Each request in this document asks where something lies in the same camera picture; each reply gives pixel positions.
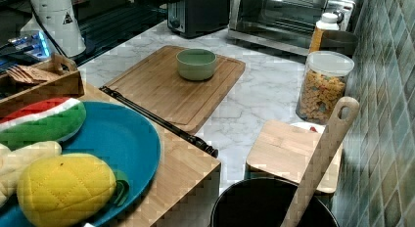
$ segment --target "marble countertop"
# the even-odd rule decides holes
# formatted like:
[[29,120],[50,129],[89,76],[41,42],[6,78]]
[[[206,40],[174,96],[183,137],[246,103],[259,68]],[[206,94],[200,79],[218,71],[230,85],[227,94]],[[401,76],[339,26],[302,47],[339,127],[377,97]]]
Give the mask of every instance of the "marble countertop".
[[186,39],[171,32],[163,22],[80,66],[79,70],[84,80],[100,87],[165,45],[208,49],[246,63],[241,78],[196,134],[219,150],[220,192],[223,192],[244,178],[247,155],[266,120],[300,121],[295,110],[303,60],[281,58],[273,50],[237,42],[227,37],[227,29]]

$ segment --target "wooden utensil handle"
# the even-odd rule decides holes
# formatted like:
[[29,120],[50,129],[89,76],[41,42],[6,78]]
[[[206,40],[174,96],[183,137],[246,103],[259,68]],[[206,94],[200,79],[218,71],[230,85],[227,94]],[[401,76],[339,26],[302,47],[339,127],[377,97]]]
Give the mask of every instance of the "wooden utensil handle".
[[52,59],[54,60],[54,66],[56,70],[63,71],[62,65],[65,65],[68,67],[68,70],[71,72],[77,71],[76,63],[68,58],[65,58],[64,56],[61,56],[59,54],[54,53],[52,56]]
[[336,103],[281,226],[294,227],[299,224],[318,184],[345,138],[348,129],[357,117],[358,112],[359,104],[353,98],[342,97]]

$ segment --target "wooden spoon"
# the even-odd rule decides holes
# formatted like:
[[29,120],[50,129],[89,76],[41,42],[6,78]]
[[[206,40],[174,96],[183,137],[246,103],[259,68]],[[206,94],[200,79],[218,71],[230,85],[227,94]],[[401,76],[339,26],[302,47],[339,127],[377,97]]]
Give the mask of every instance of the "wooden spoon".
[[[346,108],[346,116],[342,116],[342,110]],[[311,198],[330,165],[336,151],[348,129],[354,122],[359,112],[359,103],[350,97],[342,97],[333,109],[327,126],[321,135],[311,160],[305,169],[305,173],[287,210],[282,227],[295,227],[299,224]]]

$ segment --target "yellow plush fruit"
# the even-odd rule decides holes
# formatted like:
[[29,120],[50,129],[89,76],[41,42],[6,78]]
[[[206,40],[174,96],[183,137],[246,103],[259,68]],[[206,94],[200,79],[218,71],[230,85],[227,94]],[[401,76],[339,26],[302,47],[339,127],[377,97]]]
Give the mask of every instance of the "yellow plush fruit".
[[115,175],[104,161],[68,154],[27,167],[18,183],[18,200],[35,226],[70,226],[101,209],[115,186]]

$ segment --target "wooden tray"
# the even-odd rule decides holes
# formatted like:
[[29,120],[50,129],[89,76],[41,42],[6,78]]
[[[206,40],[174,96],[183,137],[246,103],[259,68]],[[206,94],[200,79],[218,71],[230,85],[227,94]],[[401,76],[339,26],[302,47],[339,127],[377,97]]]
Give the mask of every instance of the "wooden tray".
[[[266,121],[247,157],[249,172],[280,177],[298,184],[321,134],[277,120]],[[333,195],[337,188],[343,144],[339,146],[317,193]]]
[[0,75],[0,92],[10,94],[0,100],[0,118],[27,105],[54,97],[80,97],[84,94],[83,83],[76,63],[61,55],[53,54],[51,59],[33,65],[60,75],[55,80],[35,86],[17,83],[7,73]]
[[212,78],[189,81],[177,72],[176,55],[184,49],[164,46],[105,86],[194,134],[242,75],[245,63],[217,55]]

